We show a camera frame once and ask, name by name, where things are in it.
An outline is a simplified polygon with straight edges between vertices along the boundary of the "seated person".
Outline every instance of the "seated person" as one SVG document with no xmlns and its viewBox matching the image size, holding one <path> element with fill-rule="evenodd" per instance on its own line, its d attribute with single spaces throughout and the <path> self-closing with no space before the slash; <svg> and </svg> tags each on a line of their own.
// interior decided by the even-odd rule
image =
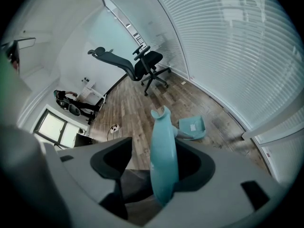
<svg viewBox="0 0 304 228">
<path fill-rule="evenodd" d="M 84 116 L 86 116 L 88 118 L 91 118 L 91 119 L 95 119 L 96 118 L 96 114 L 85 113 L 81 109 L 89 109 L 89 110 L 98 112 L 99 109 L 100 109 L 100 106 L 98 106 L 98 105 L 91 105 L 91 104 L 88 104 L 88 103 L 82 103 L 82 102 L 75 101 L 75 100 L 73 100 L 71 98 L 66 97 L 66 95 L 68 95 L 68 94 L 72 94 L 73 96 L 77 97 L 77 94 L 75 92 L 72 92 L 72 91 L 54 90 L 54 96 L 56 98 L 56 102 L 59 105 L 60 105 L 60 101 L 64 101 L 64 102 L 73 104 L 74 106 L 76 106 L 80 110 L 80 114 L 81 115 L 84 115 Z"/>
</svg>

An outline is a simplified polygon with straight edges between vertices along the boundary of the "white label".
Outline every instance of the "white label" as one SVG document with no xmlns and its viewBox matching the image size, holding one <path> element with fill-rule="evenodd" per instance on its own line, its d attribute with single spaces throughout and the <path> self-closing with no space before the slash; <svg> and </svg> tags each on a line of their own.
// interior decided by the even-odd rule
<svg viewBox="0 0 304 228">
<path fill-rule="evenodd" d="M 190 129 L 191 129 L 191 132 L 192 132 L 192 131 L 196 131 L 195 125 L 194 125 L 194 124 L 191 124 L 191 125 L 190 125 Z"/>
</svg>

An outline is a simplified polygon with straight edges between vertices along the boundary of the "office chair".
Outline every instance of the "office chair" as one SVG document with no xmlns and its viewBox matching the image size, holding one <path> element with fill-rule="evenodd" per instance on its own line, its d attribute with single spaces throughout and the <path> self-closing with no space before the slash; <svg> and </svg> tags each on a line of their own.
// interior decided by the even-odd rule
<svg viewBox="0 0 304 228">
<path fill-rule="evenodd" d="M 141 81 L 141 84 L 144 85 L 144 81 L 148 81 L 147 86 L 144 90 L 144 95 L 147 96 L 147 90 L 152 82 L 152 80 L 156 79 L 160 82 L 162 82 L 165 86 L 165 88 L 168 88 L 169 85 L 166 83 L 166 81 L 162 80 L 161 78 L 157 77 L 157 75 L 162 74 L 165 71 L 171 72 L 171 69 L 165 68 L 158 72 L 156 72 L 156 64 L 159 63 L 162 60 L 162 54 L 156 52 L 156 51 L 150 51 L 145 55 L 145 53 L 151 48 L 150 46 L 147 46 L 144 50 L 139 52 L 139 49 L 142 48 L 141 45 L 138 47 L 132 55 L 135 53 L 137 56 L 134 58 L 136 61 L 137 59 L 140 59 L 135 64 L 135 67 L 133 67 L 132 63 L 124 59 L 122 57 L 119 57 L 111 52 L 106 52 L 103 47 L 98 47 L 95 50 L 89 50 L 87 53 L 91 54 L 93 57 L 95 57 L 97 60 L 115 65 L 121 69 L 123 69 L 127 75 L 133 80 L 133 81 L 140 81 L 144 75 L 150 74 L 148 77 L 146 77 L 144 80 Z"/>
</svg>

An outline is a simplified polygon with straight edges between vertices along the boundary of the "floor plank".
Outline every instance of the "floor plank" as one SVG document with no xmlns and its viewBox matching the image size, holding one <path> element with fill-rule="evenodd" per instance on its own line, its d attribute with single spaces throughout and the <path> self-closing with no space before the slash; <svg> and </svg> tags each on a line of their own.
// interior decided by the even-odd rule
<svg viewBox="0 0 304 228">
<path fill-rule="evenodd" d="M 198 140 L 214 148 L 239 153 L 268 172 L 265 162 L 251 140 L 242 140 L 244 130 L 226 113 L 220 105 L 196 86 L 175 74 L 162 76 L 170 85 L 165 89 L 154 80 L 144 96 L 144 86 L 126 77 L 107 96 L 106 104 L 100 110 L 90 129 L 90 137 L 107 141 L 112 124 L 119 124 L 120 137 L 133 137 L 134 149 L 128 168 L 147 170 L 150 168 L 150 142 L 154 125 L 151 110 L 162 112 L 162 106 L 171 111 L 171 122 L 178 126 L 181 118 L 201 115 L 206 126 L 206 136 Z"/>
</svg>

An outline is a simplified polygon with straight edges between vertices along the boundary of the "chair backrest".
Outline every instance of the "chair backrest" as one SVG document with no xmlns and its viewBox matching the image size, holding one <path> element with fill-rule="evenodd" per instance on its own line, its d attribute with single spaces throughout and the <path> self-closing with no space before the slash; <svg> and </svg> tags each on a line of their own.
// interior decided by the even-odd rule
<svg viewBox="0 0 304 228">
<path fill-rule="evenodd" d="M 107 52 L 107 51 L 102 54 L 99 54 L 99 55 L 97 53 L 95 53 L 95 54 L 92 53 L 92 51 L 93 50 L 90 50 L 89 52 L 91 52 L 90 54 L 92 54 L 93 57 L 95 57 L 99 61 L 102 61 L 102 62 L 105 62 L 108 64 L 112 64 L 114 66 L 117 66 L 117 67 L 123 69 L 133 81 L 136 81 L 134 67 L 129 60 L 119 57 L 119 56 L 117 56 L 111 52 Z"/>
</svg>

